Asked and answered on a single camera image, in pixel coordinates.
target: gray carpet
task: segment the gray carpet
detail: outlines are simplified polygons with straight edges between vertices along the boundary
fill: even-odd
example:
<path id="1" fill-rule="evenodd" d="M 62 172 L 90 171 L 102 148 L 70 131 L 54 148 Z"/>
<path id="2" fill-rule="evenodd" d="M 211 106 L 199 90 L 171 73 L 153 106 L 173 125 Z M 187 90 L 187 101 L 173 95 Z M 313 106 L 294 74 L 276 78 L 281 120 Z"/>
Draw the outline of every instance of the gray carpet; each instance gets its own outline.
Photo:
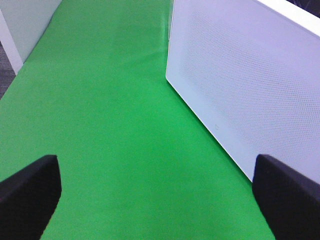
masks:
<path id="1" fill-rule="evenodd" d="M 0 42 L 0 99 L 15 78 L 15 72 Z"/>

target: green fabric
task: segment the green fabric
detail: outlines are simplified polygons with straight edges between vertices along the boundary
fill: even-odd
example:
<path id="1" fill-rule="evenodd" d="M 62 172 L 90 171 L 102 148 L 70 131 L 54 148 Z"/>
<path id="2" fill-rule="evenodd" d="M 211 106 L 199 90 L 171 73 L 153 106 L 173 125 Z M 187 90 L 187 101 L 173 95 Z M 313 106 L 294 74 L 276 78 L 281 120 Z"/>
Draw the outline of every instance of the green fabric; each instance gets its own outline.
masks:
<path id="1" fill-rule="evenodd" d="M 57 154 L 42 239 L 274 239 L 165 79 L 169 0 L 64 0 L 0 101 L 0 179 Z"/>

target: white wall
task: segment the white wall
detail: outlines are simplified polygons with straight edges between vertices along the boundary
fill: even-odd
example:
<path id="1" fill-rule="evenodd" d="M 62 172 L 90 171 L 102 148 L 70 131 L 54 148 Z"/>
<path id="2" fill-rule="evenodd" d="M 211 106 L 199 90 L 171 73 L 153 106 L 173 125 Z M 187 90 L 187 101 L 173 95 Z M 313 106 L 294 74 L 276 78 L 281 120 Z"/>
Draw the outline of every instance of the white wall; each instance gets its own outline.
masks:
<path id="1" fill-rule="evenodd" d="M 0 41 L 12 67 L 25 62 L 61 1 L 0 0 Z"/>

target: white perforated board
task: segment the white perforated board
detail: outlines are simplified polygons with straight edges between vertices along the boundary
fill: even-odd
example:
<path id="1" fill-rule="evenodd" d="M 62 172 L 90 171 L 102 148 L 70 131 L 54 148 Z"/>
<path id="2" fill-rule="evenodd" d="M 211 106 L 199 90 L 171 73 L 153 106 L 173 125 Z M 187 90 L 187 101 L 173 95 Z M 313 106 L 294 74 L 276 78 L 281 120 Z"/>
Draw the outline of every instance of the white perforated board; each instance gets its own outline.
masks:
<path id="1" fill-rule="evenodd" d="M 166 78 L 249 179 L 269 154 L 320 183 L 318 35 L 256 0 L 175 0 Z"/>

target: green backdrop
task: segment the green backdrop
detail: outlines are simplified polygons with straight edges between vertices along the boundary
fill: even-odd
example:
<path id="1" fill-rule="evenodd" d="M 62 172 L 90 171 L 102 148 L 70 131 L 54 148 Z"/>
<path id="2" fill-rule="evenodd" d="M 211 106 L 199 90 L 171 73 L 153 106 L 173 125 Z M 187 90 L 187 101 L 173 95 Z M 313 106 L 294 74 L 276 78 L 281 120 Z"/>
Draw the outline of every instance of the green backdrop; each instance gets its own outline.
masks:
<path id="1" fill-rule="evenodd" d="M 165 78 L 169 0 L 63 0 L 0 101 L 0 179 L 57 154 L 42 239 L 274 239 Z"/>

